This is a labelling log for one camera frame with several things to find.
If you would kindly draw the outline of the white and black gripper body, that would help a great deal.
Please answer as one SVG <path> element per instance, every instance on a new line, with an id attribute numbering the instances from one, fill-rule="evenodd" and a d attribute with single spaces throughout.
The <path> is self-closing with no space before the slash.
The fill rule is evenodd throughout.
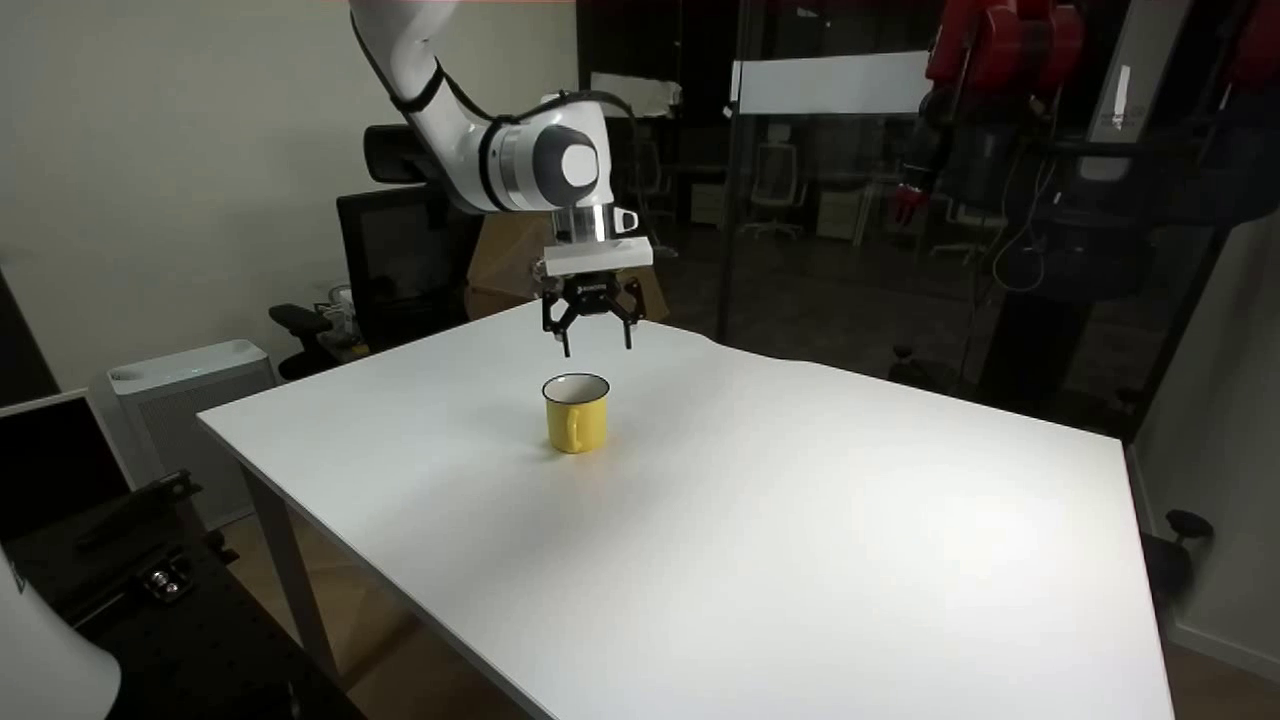
<path id="1" fill-rule="evenodd" d="M 577 276 L 616 276 L 637 271 L 656 259 L 651 240 L 637 207 L 585 204 L 559 207 L 551 219 L 551 240 L 536 259 L 536 291 L 559 301 Z"/>

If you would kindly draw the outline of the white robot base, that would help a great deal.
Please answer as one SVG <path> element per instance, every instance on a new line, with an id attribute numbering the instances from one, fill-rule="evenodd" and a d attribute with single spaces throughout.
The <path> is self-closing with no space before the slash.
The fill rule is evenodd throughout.
<path id="1" fill-rule="evenodd" d="M 0 720 L 106 720 L 121 663 L 0 555 Z"/>

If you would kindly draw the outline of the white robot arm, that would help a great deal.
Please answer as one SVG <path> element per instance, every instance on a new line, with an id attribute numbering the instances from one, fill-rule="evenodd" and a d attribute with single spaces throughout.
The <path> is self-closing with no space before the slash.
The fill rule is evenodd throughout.
<path id="1" fill-rule="evenodd" d="M 609 91 L 555 91 L 514 117 L 484 114 L 436 57 L 459 0 L 349 0 L 350 36 L 381 90 L 422 140 L 436 178 L 478 217 L 551 217 L 536 271 L 541 327 L 572 352 L 572 325 L 616 315 L 625 343 L 646 312 L 656 259 L 642 217 L 613 189 Z"/>

